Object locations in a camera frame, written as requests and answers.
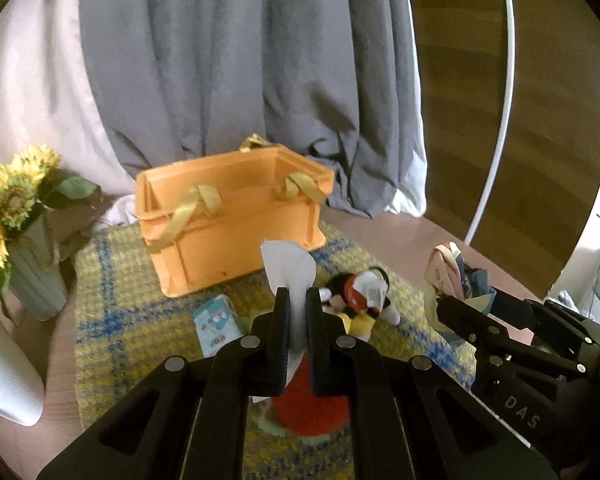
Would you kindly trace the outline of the pastel cloth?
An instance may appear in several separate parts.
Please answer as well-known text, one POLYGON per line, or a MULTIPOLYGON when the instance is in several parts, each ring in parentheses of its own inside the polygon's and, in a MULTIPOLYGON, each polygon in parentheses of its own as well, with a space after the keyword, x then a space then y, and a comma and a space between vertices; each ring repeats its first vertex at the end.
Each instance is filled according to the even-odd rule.
POLYGON ((449 242, 432 250, 424 279, 426 319, 449 344, 457 346, 460 344, 460 337, 439 321, 437 300, 446 296, 453 297, 482 314, 489 314, 496 295, 489 283, 489 273, 486 269, 468 266, 457 244, 449 242))

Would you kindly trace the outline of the red fluffy pompom toy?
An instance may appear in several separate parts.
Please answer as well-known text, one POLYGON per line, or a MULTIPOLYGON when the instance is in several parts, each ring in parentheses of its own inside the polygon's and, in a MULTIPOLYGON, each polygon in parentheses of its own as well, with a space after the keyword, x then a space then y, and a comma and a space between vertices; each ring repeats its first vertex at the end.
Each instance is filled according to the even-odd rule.
POLYGON ((311 390, 309 359, 305 356, 291 382, 272 404, 282 425, 298 437, 328 436, 346 426, 346 396, 317 396, 311 390))

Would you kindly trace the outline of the mickey mouse plush toy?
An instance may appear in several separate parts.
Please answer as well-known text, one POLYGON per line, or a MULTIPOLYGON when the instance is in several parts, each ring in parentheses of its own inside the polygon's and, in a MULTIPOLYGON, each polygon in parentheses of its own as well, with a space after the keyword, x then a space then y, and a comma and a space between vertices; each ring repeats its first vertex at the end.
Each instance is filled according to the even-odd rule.
POLYGON ((320 287, 322 308, 337 315, 352 337, 369 341, 378 320, 391 326, 400 323, 400 313, 388 297, 390 280, 380 266, 358 273, 340 273, 320 287))

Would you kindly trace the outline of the light blue tissue pack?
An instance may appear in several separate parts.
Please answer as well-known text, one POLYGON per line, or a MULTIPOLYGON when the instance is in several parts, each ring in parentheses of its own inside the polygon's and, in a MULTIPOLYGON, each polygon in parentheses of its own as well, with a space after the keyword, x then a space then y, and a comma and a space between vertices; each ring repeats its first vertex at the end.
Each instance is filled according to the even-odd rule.
POLYGON ((216 355, 229 342, 245 335, 230 298, 215 296, 193 310, 195 333, 204 358, 216 355))

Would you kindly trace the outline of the yellow blue plaid mat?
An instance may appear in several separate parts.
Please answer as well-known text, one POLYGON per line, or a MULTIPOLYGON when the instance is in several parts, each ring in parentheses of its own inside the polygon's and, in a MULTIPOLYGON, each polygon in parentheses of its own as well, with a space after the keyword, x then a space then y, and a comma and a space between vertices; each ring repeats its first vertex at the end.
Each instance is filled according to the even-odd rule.
MULTIPOLYGON (((97 234, 76 257, 76 400, 84 427, 91 426, 167 356, 201 357, 193 310, 224 294, 242 326, 273 307, 265 274, 253 272, 233 281, 178 298, 163 295, 137 226, 97 234)), ((468 388, 476 360, 467 344, 451 347, 425 316, 422 293, 396 272, 389 274, 390 299, 400 322, 380 321, 370 342, 384 356, 406 361, 429 356, 468 388)), ((351 479, 350 432, 341 429, 327 441, 309 445, 292 434, 271 436, 258 426, 262 405, 250 406, 242 475, 246 479, 351 479)))

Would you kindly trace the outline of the orange plastic crate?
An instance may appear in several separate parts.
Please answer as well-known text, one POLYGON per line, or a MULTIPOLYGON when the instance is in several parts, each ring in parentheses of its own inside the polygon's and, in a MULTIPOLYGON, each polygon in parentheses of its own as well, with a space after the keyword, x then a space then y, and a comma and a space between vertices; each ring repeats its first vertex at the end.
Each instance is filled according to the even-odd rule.
POLYGON ((334 170, 257 134, 236 151, 140 172, 135 217, 163 295, 261 269, 265 240, 322 247, 318 219, 334 181, 334 170))

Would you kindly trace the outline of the grey ribbed vase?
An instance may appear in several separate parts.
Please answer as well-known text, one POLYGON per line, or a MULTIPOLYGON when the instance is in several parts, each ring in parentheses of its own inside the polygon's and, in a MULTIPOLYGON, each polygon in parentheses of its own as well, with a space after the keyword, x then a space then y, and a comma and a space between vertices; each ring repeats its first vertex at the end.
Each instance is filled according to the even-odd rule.
POLYGON ((40 321, 58 315, 68 301, 68 288, 60 270, 60 249, 43 209, 7 244, 10 290, 40 321))

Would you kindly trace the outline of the white ribbed vase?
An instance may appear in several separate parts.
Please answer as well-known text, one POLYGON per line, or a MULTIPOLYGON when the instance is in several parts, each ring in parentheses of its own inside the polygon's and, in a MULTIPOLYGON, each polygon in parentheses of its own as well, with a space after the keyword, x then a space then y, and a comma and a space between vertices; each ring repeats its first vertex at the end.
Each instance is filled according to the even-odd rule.
POLYGON ((0 320, 0 416, 32 427, 42 417, 44 398, 40 374, 0 320))

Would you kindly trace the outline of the sunflower bouquet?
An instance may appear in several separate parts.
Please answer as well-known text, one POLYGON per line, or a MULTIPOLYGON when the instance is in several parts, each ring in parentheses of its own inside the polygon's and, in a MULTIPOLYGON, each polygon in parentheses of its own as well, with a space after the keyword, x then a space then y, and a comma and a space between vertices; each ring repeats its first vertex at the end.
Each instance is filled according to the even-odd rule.
MULTIPOLYGON (((12 156, 8 164, 0 164, 0 305, 8 320, 12 315, 6 295, 13 292, 7 244, 38 218, 43 209, 50 222, 52 212, 87 205, 100 194, 98 184, 61 168, 60 161, 60 155, 46 145, 29 145, 12 156)), ((60 270, 66 283, 60 243, 53 228, 52 233, 59 244, 60 270)))

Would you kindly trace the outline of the grey curtain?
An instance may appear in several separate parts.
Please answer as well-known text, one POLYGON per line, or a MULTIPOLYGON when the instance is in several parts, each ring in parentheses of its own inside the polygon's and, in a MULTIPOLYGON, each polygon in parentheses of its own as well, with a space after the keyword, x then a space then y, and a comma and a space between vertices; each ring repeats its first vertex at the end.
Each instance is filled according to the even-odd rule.
POLYGON ((335 174, 329 205, 421 216, 410 0, 79 0, 96 106, 130 176, 250 134, 335 174))

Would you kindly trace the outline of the white sheer curtain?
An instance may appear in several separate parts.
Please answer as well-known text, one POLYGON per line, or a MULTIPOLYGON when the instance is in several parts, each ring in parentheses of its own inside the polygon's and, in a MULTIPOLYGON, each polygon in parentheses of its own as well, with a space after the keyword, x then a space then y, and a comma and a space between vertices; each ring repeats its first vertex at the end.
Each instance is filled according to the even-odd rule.
POLYGON ((87 78, 79 0, 9 0, 0 13, 0 162, 46 145, 110 203, 100 228, 134 222, 135 182, 118 162, 87 78))

